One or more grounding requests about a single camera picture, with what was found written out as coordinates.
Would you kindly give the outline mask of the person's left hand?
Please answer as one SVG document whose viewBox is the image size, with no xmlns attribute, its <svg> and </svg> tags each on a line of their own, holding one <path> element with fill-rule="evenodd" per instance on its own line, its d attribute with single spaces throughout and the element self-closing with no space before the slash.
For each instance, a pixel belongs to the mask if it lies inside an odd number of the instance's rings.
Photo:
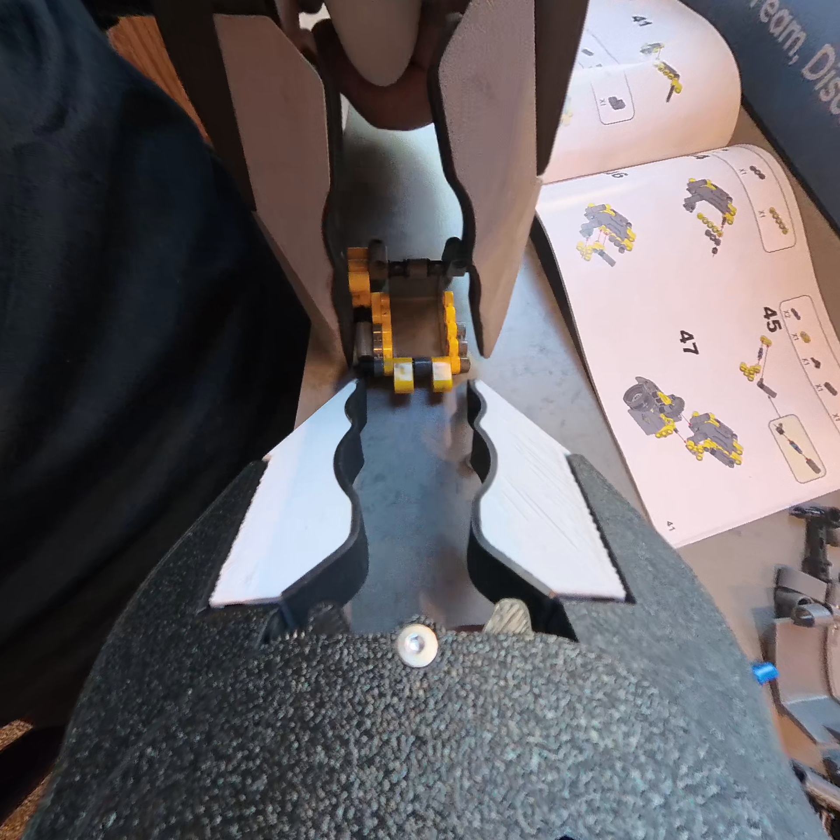
<svg viewBox="0 0 840 840">
<path fill-rule="evenodd" d="M 391 85 L 376 86 L 355 69 L 329 20 L 314 25 L 318 58 L 338 90 L 372 126 L 382 130 L 416 130 L 433 121 L 427 74 L 442 36 L 447 12 L 426 3 L 421 12 L 412 57 L 403 74 Z"/>
</svg>

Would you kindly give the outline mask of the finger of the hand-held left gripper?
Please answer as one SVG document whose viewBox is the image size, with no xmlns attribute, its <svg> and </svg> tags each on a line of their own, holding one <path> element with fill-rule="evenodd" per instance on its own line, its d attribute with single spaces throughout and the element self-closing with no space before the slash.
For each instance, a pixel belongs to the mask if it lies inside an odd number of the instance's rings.
<svg viewBox="0 0 840 840">
<path fill-rule="evenodd" d="M 539 195 L 533 1 L 469 2 L 434 59 L 434 124 L 463 216 L 478 350 L 508 314 Z"/>
<path fill-rule="evenodd" d="M 323 224 L 332 186 L 320 75 L 267 16 L 215 14 L 255 218 L 322 346 L 344 362 Z"/>
</svg>

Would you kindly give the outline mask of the grey sloped brick piece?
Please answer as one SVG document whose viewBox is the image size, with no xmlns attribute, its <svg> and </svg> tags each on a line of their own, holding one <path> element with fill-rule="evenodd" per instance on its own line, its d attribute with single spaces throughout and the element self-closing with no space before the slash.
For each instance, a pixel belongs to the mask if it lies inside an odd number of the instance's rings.
<svg viewBox="0 0 840 840">
<path fill-rule="evenodd" d="M 766 635 L 777 706 L 819 746 L 839 740 L 838 582 L 778 568 Z"/>
</svg>

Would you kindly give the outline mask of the wooden panel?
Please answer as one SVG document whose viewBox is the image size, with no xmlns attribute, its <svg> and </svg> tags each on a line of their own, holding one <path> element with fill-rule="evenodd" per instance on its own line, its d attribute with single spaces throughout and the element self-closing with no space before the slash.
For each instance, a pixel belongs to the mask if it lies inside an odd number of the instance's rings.
<svg viewBox="0 0 840 840">
<path fill-rule="evenodd" d="M 211 141 L 184 90 L 166 51 L 161 31 L 153 17 L 121 17 L 108 31 L 112 47 L 132 66 L 151 79 L 194 121 L 207 144 Z"/>
</svg>

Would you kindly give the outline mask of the dark blue cardboard box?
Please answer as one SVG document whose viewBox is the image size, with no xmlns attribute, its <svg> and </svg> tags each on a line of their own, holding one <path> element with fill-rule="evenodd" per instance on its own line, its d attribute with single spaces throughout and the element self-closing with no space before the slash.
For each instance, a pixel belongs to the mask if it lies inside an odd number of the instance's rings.
<svg viewBox="0 0 840 840">
<path fill-rule="evenodd" d="M 726 40 L 747 110 L 837 232 L 839 2 L 686 5 Z"/>
</svg>

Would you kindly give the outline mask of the grey yellow brick assembly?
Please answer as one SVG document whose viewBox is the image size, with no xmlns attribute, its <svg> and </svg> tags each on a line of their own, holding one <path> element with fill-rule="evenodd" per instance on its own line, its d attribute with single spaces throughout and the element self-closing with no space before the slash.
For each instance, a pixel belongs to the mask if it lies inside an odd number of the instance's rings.
<svg viewBox="0 0 840 840">
<path fill-rule="evenodd" d="M 364 375 L 354 360 L 353 350 L 355 372 L 363 379 L 389 381 L 394 393 L 399 396 L 412 394 L 416 385 L 428 385 L 434 392 L 432 357 L 440 352 L 438 312 L 441 295 L 443 291 L 453 291 L 453 279 L 462 277 L 467 270 L 461 242 L 457 237 L 449 238 L 441 259 L 393 260 L 388 256 L 387 259 L 388 293 L 392 306 L 393 375 Z M 461 340 L 462 369 L 459 375 L 462 375 L 469 372 L 469 348 L 466 324 L 457 313 L 456 318 Z"/>
</svg>

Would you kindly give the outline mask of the pile of loose brick pieces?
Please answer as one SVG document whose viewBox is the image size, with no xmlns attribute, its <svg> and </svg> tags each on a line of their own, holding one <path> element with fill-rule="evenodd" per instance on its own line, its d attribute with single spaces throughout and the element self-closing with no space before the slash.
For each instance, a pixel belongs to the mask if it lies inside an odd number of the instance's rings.
<svg viewBox="0 0 840 840">
<path fill-rule="evenodd" d="M 839 581 L 828 554 L 838 547 L 839 510 L 803 505 L 801 565 L 778 567 L 775 618 L 765 635 L 765 662 L 752 667 L 770 685 L 778 711 L 815 745 L 823 772 L 792 761 L 794 775 L 830 838 L 839 837 Z"/>
</svg>

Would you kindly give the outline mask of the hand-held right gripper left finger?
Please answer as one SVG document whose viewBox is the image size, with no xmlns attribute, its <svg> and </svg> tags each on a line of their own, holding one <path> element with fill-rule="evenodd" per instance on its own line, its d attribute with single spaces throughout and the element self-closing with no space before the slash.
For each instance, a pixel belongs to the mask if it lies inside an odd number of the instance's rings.
<svg viewBox="0 0 840 840">
<path fill-rule="evenodd" d="M 263 458 L 259 478 L 208 599 L 210 607 L 346 603 L 366 575 L 353 483 L 364 463 L 364 382 L 332 396 Z"/>
</svg>

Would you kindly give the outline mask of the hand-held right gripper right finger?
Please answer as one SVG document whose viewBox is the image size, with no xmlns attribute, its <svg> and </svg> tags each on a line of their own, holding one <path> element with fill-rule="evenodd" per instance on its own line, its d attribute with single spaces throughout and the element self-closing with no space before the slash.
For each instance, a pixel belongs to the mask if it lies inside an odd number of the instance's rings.
<svg viewBox="0 0 840 840">
<path fill-rule="evenodd" d="M 472 502 L 469 578 L 493 604 L 517 599 L 532 629 L 572 634 L 567 602 L 625 603 L 627 585 L 571 452 L 481 380 L 467 389 Z"/>
</svg>

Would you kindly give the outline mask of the open instruction booklet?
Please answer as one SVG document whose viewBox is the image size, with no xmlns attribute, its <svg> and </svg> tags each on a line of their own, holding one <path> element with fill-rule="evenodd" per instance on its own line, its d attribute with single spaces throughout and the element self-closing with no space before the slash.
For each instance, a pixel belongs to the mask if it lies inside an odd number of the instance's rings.
<svg viewBox="0 0 840 840">
<path fill-rule="evenodd" d="M 732 144 L 739 69 L 681 2 L 590 2 L 537 205 L 584 362 L 677 548 L 838 488 L 838 339 L 795 193 Z"/>
</svg>

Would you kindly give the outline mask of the person's dark clothing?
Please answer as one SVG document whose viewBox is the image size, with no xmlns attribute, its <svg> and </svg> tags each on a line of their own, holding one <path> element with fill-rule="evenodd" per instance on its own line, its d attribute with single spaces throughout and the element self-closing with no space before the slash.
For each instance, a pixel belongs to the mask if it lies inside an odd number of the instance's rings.
<svg viewBox="0 0 840 840">
<path fill-rule="evenodd" d="M 2 725 L 59 726 L 146 575 L 291 429 L 308 318 L 83 2 L 2 2 Z"/>
</svg>

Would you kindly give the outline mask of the grey desk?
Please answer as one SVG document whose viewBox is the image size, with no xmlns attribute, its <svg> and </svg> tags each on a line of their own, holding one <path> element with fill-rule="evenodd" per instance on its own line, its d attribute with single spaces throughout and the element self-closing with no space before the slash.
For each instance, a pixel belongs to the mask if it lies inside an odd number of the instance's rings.
<svg viewBox="0 0 840 840">
<path fill-rule="evenodd" d="M 425 249 L 454 233 L 459 215 L 433 154 L 430 128 L 379 132 L 356 113 L 345 141 L 348 181 L 342 209 L 351 233 L 377 228 L 397 254 Z M 521 261 L 497 347 L 473 372 L 575 454 L 586 457 L 630 504 L 643 505 L 593 391 L 566 303 L 532 243 Z M 479 480 L 469 467 L 472 430 L 466 387 L 454 395 L 398 397 L 371 384 L 357 486 L 370 546 L 370 569 L 344 609 L 357 634 L 383 634 L 424 615 L 439 627 L 480 625 L 491 606 L 470 583 L 467 516 Z M 763 652 L 773 616 L 776 567 L 802 551 L 804 527 L 775 511 L 679 549 L 744 654 Z"/>
</svg>

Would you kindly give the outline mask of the yellow five-hole brick beam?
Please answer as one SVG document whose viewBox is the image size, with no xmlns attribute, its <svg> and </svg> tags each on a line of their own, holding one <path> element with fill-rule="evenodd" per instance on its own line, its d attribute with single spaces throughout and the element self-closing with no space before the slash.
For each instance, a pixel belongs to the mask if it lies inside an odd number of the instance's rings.
<svg viewBox="0 0 840 840">
<path fill-rule="evenodd" d="M 393 375 L 392 306 L 386 247 L 373 239 L 348 250 L 353 305 L 354 360 L 364 375 Z"/>
<path fill-rule="evenodd" d="M 432 357 L 432 384 L 435 393 L 445 393 L 452 390 L 454 378 L 462 369 L 461 340 L 453 291 L 442 292 L 438 315 L 440 352 Z"/>
</svg>

